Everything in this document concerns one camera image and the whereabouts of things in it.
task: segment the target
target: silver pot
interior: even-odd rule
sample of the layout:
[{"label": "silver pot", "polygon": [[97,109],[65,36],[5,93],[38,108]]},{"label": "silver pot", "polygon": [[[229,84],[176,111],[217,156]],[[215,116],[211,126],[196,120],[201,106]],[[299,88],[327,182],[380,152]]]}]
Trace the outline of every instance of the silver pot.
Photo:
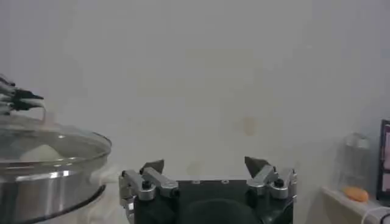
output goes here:
[{"label": "silver pot", "polygon": [[104,190],[90,180],[111,142],[72,127],[0,117],[0,223],[35,223],[78,209]]}]

